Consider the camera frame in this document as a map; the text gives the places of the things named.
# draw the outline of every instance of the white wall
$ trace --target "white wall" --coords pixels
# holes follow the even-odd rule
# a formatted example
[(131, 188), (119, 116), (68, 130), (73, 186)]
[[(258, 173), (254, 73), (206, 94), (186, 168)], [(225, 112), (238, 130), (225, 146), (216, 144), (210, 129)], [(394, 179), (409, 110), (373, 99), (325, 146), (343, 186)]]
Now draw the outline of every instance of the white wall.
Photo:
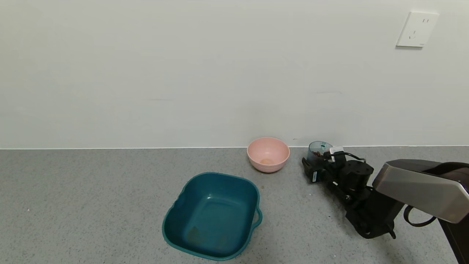
[(0, 148), (469, 144), (468, 43), (467, 0), (0, 0)]

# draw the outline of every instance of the speckled countertop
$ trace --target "speckled countertop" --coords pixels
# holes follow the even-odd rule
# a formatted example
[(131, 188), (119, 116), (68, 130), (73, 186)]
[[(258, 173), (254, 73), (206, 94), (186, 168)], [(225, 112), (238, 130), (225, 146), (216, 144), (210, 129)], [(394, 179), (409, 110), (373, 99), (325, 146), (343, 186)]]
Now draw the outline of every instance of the speckled countertop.
[[(397, 158), (469, 156), (469, 147), (347, 151), (366, 157), (375, 173)], [(161, 234), (184, 184), (205, 171), (250, 179), (261, 193), (262, 224), (242, 254), (224, 263), (456, 263), (438, 222), (411, 227), (401, 213), (397, 239), (359, 236), (339, 202), (303, 176), (305, 154), (292, 148), (281, 171), (262, 174), (241, 148), (1, 150), (0, 263), (215, 263), (170, 247)]]

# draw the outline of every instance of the power outlet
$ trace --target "power outlet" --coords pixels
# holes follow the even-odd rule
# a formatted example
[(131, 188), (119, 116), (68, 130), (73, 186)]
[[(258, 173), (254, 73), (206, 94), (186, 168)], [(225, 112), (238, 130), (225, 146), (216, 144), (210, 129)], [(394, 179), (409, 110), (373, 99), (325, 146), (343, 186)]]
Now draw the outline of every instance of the power outlet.
[(410, 12), (396, 46), (423, 47), (427, 44), (439, 14)]

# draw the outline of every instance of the black cable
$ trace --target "black cable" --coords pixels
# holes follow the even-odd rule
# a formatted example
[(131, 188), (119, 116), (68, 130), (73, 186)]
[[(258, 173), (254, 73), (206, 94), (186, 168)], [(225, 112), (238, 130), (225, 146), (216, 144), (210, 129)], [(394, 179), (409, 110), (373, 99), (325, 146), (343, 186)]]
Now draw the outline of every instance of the black cable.
[(334, 157), (334, 156), (340, 156), (340, 155), (347, 155), (347, 156), (350, 156), (354, 159), (357, 159), (357, 160), (361, 160), (363, 161), (364, 163), (366, 163), (366, 159), (365, 158), (359, 158), (355, 155), (353, 155), (352, 153), (349, 153), (349, 152), (340, 152), (340, 153), (334, 153), (334, 154), (331, 154), (330, 156)]
[(404, 220), (409, 223), (411, 226), (415, 226), (415, 227), (422, 227), (422, 226), (426, 226), (426, 225), (429, 225), (431, 224), (433, 221), (435, 221), (436, 217), (431, 217), (430, 220), (426, 221), (426, 222), (423, 222), (423, 223), (419, 223), (419, 224), (415, 224), (415, 223), (411, 223), (409, 221), (409, 214), (410, 214), (410, 211), (413, 209), (414, 207), (413, 206), (410, 206), (408, 205), (405, 210), (404, 210)]

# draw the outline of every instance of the cup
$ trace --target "cup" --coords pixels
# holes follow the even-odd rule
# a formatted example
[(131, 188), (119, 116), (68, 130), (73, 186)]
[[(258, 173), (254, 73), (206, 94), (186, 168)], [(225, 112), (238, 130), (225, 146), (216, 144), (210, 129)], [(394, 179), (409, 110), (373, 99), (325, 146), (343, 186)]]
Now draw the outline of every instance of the cup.
[(330, 148), (332, 148), (332, 145), (327, 142), (314, 141), (308, 147), (308, 156), (306, 159), (314, 163), (315, 160), (322, 159), (320, 156), (324, 155), (324, 152), (329, 151)]

